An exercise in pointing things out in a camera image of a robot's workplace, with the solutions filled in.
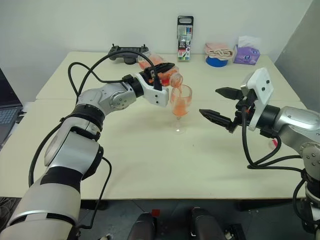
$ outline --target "laptop keyboard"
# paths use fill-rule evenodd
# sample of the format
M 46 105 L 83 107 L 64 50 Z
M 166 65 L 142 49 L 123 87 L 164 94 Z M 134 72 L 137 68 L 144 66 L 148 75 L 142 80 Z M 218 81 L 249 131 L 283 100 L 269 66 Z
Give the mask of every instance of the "laptop keyboard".
M 0 110 L 0 124 L 8 124 L 14 117 L 17 109 Z

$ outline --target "table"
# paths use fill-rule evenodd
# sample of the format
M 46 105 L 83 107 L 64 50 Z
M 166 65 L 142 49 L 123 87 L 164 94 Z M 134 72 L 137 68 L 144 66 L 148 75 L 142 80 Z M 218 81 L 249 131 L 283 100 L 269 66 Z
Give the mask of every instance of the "table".
M 72 62 L 82 62 L 91 67 L 104 55 L 106 55 L 106 53 L 103 52 L 70 52 L 41 89 L 36 99 L 75 99 L 75 93 L 68 79 L 69 64 Z M 205 56 L 202 54 L 193 54 L 190 62 L 178 63 L 175 54 L 163 54 L 161 56 L 168 62 L 175 63 L 179 67 L 184 77 L 184 83 L 189 85 L 193 90 L 194 100 L 224 100 L 222 96 L 215 93 L 215 89 L 222 87 L 239 89 L 241 83 L 250 73 L 258 68 L 266 67 L 274 86 L 271 100 L 300 101 L 297 94 L 266 55 L 260 56 L 256 65 L 229 63 L 227 66 L 221 68 L 206 64 Z M 94 71 L 103 80 L 119 80 L 127 74 L 141 72 L 141 69 L 138 64 L 127 65 L 123 63 L 121 59 L 117 59 L 116 61 L 107 59 Z M 82 66 L 75 66 L 72 69 L 72 77 L 77 89 L 86 73 L 87 70 Z M 84 90 L 99 88 L 102 85 L 103 83 L 98 82 L 94 76 L 90 76 Z
M 249 170 L 242 149 L 241 128 L 234 134 L 199 113 L 213 109 L 234 116 L 235 101 L 194 100 L 182 118 L 186 132 L 174 134 L 170 108 L 139 98 L 123 111 L 105 118 L 99 143 L 112 163 L 112 175 L 103 199 L 265 199 L 291 198 L 300 174 L 284 170 Z M 271 105 L 304 108 L 298 101 Z M 28 189 L 33 155 L 47 133 L 74 108 L 74 99 L 38 99 L 0 152 L 0 196 L 22 197 Z M 270 139 L 248 131 L 253 159 L 271 151 Z M 283 145 L 277 156 L 296 154 Z M 44 151 L 35 168 L 43 174 Z M 303 168 L 301 159 L 283 166 Z M 101 162 L 96 174 L 81 183 L 81 198 L 97 199 L 108 175 Z M 298 194 L 304 196 L 304 190 Z

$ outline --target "pink cloth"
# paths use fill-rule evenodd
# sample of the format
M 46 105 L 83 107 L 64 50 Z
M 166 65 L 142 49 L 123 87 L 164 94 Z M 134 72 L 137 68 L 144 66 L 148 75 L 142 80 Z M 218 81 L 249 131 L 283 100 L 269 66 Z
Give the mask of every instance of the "pink cloth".
M 234 55 L 234 51 L 225 43 L 207 42 L 204 46 L 204 52 L 210 58 L 219 60 L 229 60 Z

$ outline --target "purple tissue box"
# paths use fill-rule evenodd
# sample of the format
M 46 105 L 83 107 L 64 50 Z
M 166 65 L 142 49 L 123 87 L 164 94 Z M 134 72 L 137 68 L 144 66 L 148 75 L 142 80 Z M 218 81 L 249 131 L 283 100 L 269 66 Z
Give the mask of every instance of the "purple tissue box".
M 234 55 L 233 63 L 235 64 L 256 65 L 260 57 L 260 52 L 258 49 L 249 46 L 238 47 L 238 45 L 235 45 Z

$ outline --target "black gamepad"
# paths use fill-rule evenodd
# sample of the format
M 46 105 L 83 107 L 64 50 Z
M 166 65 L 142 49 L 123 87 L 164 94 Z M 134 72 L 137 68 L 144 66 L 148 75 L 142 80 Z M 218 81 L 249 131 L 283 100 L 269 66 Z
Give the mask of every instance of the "black gamepad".
M 143 46 L 141 47 L 120 47 L 120 46 L 115 46 L 114 44 L 112 44 L 111 49 L 109 50 L 108 54 L 114 53 L 114 52 L 118 52 L 118 51 L 122 51 L 122 50 L 130 50 L 130 51 L 134 51 L 134 52 L 138 52 L 138 53 L 145 53 L 147 51 L 149 51 L 149 49 L 146 47 L 145 44 L 143 44 Z M 116 55 L 113 55 L 110 57 L 110 60 L 114 61 L 117 58 L 123 58 L 124 62 L 128 65 L 132 65 L 135 64 L 137 62 L 137 54 L 134 53 L 119 53 Z

